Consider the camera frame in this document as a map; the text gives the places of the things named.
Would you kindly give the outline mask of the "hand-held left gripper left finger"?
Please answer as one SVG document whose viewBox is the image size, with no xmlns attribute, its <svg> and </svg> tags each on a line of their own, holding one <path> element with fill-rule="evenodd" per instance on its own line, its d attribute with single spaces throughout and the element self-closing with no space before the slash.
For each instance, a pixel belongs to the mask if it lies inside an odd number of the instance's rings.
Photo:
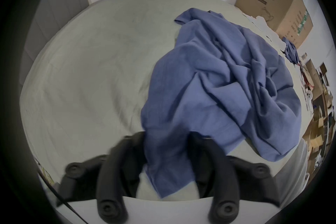
<svg viewBox="0 0 336 224">
<path fill-rule="evenodd" d="M 123 197 L 135 198 L 139 175 L 147 163 L 145 132 L 125 136 L 109 154 L 69 163 L 57 190 L 57 207 L 75 201 L 96 200 L 100 218 L 109 224 L 128 219 Z"/>
</svg>

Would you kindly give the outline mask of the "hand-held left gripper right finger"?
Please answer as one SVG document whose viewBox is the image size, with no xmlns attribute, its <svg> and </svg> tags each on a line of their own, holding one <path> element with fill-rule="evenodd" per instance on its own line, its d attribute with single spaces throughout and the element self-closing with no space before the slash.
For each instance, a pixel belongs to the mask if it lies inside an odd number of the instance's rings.
<svg viewBox="0 0 336 224">
<path fill-rule="evenodd" d="M 198 132 L 188 135 L 187 155 L 199 197 L 213 198 L 210 223 L 232 223 L 238 217 L 241 200 L 280 207 L 278 187 L 268 165 L 227 156 L 210 136 Z"/>
</svg>

